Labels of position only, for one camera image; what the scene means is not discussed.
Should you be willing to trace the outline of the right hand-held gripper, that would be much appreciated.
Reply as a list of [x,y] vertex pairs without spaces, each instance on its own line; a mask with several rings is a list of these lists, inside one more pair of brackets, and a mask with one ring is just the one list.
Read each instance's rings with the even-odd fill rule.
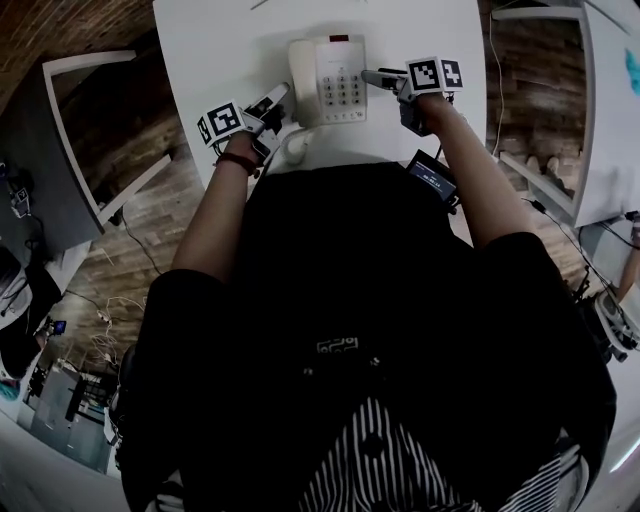
[[401,124],[418,136],[431,132],[424,124],[418,110],[417,98],[426,94],[441,93],[449,103],[456,92],[464,88],[460,64],[457,60],[428,57],[406,62],[405,73],[363,70],[362,80],[379,89],[400,89]]

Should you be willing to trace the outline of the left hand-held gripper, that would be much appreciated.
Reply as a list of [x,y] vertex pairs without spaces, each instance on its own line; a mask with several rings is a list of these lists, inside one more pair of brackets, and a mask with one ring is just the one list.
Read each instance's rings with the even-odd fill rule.
[[266,171],[280,147],[278,134],[285,117],[280,102],[289,91],[290,85],[281,82],[245,110],[230,101],[209,111],[197,122],[205,146],[220,157],[234,134],[247,133],[258,158],[255,174]]

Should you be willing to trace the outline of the white desk telephone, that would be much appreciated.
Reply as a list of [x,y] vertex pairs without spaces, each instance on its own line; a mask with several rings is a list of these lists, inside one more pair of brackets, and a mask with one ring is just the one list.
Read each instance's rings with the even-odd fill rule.
[[342,34],[295,40],[288,59],[299,128],[283,139],[281,150],[295,166],[304,160],[317,128],[367,120],[365,38]]

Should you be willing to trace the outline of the person's right forearm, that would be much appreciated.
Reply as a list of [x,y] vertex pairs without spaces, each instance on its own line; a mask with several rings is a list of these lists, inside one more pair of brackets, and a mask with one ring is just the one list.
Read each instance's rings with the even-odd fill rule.
[[482,248],[503,236],[532,233],[524,202],[464,117],[440,94],[421,95],[417,102],[457,183],[473,245]]

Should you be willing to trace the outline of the person's left forearm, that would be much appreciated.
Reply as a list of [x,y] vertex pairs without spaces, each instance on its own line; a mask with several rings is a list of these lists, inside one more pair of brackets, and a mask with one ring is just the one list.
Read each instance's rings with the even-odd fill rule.
[[234,134],[223,152],[205,194],[178,246],[171,268],[193,270],[227,282],[232,273],[248,194],[249,173],[256,164],[247,133]]

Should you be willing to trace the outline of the white work table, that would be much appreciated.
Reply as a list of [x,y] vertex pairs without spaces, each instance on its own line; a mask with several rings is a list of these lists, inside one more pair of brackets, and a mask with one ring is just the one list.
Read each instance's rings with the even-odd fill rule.
[[479,139],[487,129],[483,35],[477,0],[155,0],[174,100],[197,171],[208,183],[216,153],[197,123],[227,101],[245,107],[291,78],[289,44],[360,35],[370,69],[440,57],[459,63],[454,98]]

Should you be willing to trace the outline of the small black screen device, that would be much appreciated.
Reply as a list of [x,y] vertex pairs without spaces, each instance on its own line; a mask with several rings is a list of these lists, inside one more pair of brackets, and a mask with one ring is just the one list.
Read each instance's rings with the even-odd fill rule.
[[459,205],[458,188],[454,176],[446,165],[426,152],[418,150],[407,166],[407,171],[428,184],[438,194],[450,215],[456,214]]

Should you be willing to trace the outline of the person's black shirt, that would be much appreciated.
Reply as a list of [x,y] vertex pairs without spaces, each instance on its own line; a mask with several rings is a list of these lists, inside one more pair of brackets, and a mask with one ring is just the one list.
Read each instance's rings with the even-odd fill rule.
[[228,282],[178,269],[151,285],[129,392],[133,512],[300,512],[369,398],[497,512],[561,433],[595,479],[616,414],[542,241],[469,246],[392,164],[262,179]]

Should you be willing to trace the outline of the teal cloth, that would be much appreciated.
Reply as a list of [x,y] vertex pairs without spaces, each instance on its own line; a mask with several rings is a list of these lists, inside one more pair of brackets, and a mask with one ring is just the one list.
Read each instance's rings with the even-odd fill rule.
[[637,61],[635,55],[629,49],[625,50],[625,67],[631,89],[636,96],[640,97],[640,62]]

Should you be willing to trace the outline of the black white striped garment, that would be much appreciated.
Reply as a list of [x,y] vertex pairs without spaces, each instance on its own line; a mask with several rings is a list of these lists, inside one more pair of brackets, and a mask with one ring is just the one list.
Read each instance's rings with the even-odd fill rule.
[[[579,445],[561,433],[552,459],[497,512],[576,512],[588,477]],[[298,507],[300,512],[488,512],[454,489],[421,444],[372,398],[342,429]]]

